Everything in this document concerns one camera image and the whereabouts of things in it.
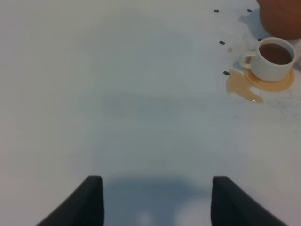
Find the cup handle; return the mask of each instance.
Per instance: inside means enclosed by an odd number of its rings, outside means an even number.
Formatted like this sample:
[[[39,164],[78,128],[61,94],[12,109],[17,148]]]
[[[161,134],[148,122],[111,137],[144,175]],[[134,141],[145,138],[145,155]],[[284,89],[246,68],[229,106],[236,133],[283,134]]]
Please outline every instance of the cup handle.
[[[244,69],[251,69],[251,64],[250,63],[246,63],[246,58],[247,57],[256,57],[256,52],[252,51],[252,52],[245,52],[239,60],[239,64],[242,68]]]

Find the black object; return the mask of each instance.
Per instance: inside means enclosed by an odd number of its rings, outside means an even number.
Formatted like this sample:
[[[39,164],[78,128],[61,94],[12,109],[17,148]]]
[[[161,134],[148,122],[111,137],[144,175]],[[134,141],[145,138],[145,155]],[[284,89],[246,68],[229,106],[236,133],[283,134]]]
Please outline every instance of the black object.
[[[103,226],[103,222],[103,181],[90,176],[37,226]],[[211,222],[212,226],[287,226],[228,177],[213,178]]]
[[[102,226],[103,221],[103,181],[89,176],[37,226]]]
[[[228,177],[214,177],[212,226],[286,226]]]

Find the table surface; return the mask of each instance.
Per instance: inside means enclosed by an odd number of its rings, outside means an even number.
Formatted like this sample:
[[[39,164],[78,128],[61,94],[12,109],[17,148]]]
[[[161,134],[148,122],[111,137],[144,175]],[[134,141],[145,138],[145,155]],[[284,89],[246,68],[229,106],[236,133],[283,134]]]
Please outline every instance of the table surface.
[[[263,104],[225,89],[269,36],[255,0],[5,0],[0,17],[1,225],[35,225],[92,174],[106,226],[209,226],[214,175],[300,224],[300,73],[254,89]]]

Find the white table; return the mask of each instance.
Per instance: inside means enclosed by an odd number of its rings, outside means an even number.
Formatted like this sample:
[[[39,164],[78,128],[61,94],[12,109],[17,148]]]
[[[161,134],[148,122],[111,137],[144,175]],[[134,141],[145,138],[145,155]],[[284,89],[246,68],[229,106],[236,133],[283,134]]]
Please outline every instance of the white table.
[[[289,91],[254,89],[264,104],[225,91],[223,71],[268,36],[257,8],[2,1],[0,224],[35,225],[97,174],[106,226],[209,226],[214,175],[299,225],[299,72]]]

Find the coffee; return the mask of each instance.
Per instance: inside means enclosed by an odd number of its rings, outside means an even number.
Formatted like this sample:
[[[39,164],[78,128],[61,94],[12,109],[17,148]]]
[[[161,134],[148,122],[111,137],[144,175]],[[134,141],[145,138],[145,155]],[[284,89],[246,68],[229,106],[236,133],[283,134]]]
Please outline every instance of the coffee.
[[[289,51],[277,44],[265,44],[259,48],[259,51],[266,60],[277,65],[285,65],[293,60]]]

